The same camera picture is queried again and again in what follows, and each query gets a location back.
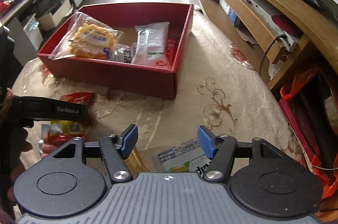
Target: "red cardboard box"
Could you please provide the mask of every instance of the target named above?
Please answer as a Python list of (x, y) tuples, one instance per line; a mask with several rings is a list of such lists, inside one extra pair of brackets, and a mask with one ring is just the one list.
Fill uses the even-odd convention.
[(68, 19), (38, 52), (38, 57), (50, 72), (89, 84), (112, 87), (165, 99), (175, 99), (177, 93), (177, 72), (184, 43), (189, 38), (192, 26), (193, 5), (178, 3), (108, 3), (83, 6), (79, 11), (125, 32), (122, 44), (136, 41), (134, 26), (156, 22), (170, 22), (169, 31), (180, 33), (180, 42), (171, 70), (145, 67), (134, 64), (69, 57), (50, 60), (48, 57), (65, 35)]

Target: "wooden tv stand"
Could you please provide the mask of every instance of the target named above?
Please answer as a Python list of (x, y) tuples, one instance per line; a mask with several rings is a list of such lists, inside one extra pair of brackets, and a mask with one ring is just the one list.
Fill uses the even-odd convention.
[[(276, 37), (266, 22), (244, 1), (225, 0), (243, 24), (257, 40), (259, 46), (251, 46), (242, 39), (222, 7), (212, 0), (200, 0), (202, 11), (241, 50), (252, 66), (258, 71), (264, 52)], [(279, 89), (290, 82), (295, 70), (321, 57), (329, 62), (338, 74), (338, 28), (317, 10), (302, 0), (266, 0), (291, 19), (303, 35), (288, 59), (270, 81), (269, 62), (278, 62), (285, 48), (275, 42), (264, 61), (261, 77), (272, 91), (278, 95)]]

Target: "snack package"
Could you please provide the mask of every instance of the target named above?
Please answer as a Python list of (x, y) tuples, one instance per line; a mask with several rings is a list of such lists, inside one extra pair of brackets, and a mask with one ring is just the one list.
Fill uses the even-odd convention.
[(131, 51), (132, 51), (133, 56), (136, 54), (136, 48), (137, 48), (137, 42), (132, 43), (131, 44)]
[(132, 64), (171, 69), (166, 58), (169, 22), (136, 26), (137, 47)]
[(114, 61), (122, 63), (131, 63), (134, 57), (134, 50), (130, 46), (116, 44), (114, 49), (115, 48), (117, 48), (117, 50), (114, 51)]
[(83, 12), (76, 12), (73, 15), (70, 26), (49, 59), (77, 56), (112, 60), (114, 45), (118, 43), (123, 32), (116, 31)]
[(179, 46), (180, 38), (177, 36), (168, 36), (166, 57), (172, 67), (176, 55), (177, 48)]
[(236, 47), (235, 44), (230, 45), (230, 52), (231, 52), (231, 57), (238, 63), (241, 64), (242, 66), (246, 67), (247, 69), (250, 69), (254, 71), (255, 69), (253, 66), (249, 63), (248, 59), (244, 56), (244, 54), (239, 50), (239, 48)]
[[(61, 101), (77, 103), (88, 106), (92, 92), (75, 92), (70, 95), (60, 97)], [(73, 137), (82, 137), (86, 139), (85, 122), (52, 120), (48, 130), (48, 140), (52, 143), (64, 142)]]

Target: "red bag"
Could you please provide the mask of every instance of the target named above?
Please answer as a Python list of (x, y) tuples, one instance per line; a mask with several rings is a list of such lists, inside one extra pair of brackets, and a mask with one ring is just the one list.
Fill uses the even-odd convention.
[(292, 84), (287, 84), (280, 89), (279, 92), (281, 96), (287, 101), (291, 100), (301, 88), (315, 77), (318, 71), (318, 67), (312, 67), (304, 72), (295, 73), (292, 79)]
[(0, 18), (3, 17), (12, 7), (12, 4), (8, 1), (0, 2)]
[[(322, 164), (318, 158), (318, 156), (314, 156), (311, 164), (314, 166), (322, 167)], [(333, 163), (333, 168), (338, 167), (338, 154)], [(312, 167), (312, 173), (321, 181), (323, 187), (323, 195), (322, 199), (328, 198), (332, 196), (336, 190), (338, 190), (338, 171), (334, 171), (334, 177), (328, 178), (327, 174), (324, 170), (320, 170)]]

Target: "cardboard box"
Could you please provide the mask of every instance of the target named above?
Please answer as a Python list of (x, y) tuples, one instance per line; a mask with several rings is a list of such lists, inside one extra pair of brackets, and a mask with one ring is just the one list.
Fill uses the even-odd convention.
[(225, 13), (229, 16), (233, 25), (236, 26), (236, 24), (239, 23), (239, 20), (237, 19), (237, 14), (234, 12), (234, 10), (229, 6), (229, 4), (225, 0), (219, 0), (219, 4), (221, 5)]
[(43, 41), (38, 25), (39, 22), (36, 20), (35, 14), (33, 14), (27, 21), (26, 25), (23, 26), (24, 32), (37, 51)]
[(64, 18), (69, 12), (70, 8), (71, 6), (69, 0), (64, 0), (62, 5), (54, 14), (49, 12), (37, 19), (40, 23), (40, 27), (46, 31), (54, 29), (60, 23), (62, 18)]
[(65, 35), (68, 19), (38, 52), (52, 74), (89, 84), (131, 91), (164, 99), (175, 99), (177, 74), (185, 42), (192, 26), (193, 5), (177, 3), (108, 3), (83, 6), (79, 11), (126, 34), (120, 43), (136, 41), (134, 26), (170, 22), (170, 32), (180, 32), (180, 42), (171, 70), (145, 67), (97, 59), (69, 57), (50, 60), (48, 57)]

